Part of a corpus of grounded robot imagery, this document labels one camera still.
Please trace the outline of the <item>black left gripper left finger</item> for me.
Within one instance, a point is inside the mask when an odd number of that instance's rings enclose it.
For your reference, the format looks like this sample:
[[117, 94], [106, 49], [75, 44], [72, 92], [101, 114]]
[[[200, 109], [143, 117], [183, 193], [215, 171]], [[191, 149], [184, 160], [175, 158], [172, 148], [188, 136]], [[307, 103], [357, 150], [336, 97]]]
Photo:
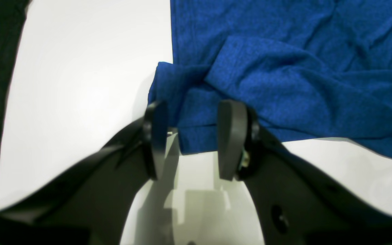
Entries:
[[167, 103], [151, 103], [143, 117], [120, 130], [98, 152], [0, 211], [0, 217], [26, 225], [9, 242], [120, 244], [137, 192], [162, 176], [167, 120]]

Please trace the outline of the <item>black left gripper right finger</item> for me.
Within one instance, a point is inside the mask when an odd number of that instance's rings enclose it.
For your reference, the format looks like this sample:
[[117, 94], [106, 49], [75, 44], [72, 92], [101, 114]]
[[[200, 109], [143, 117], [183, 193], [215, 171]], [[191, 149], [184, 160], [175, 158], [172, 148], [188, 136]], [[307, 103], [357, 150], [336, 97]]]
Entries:
[[392, 245], [392, 216], [291, 153], [246, 104], [217, 112], [219, 176], [242, 181], [266, 245]]

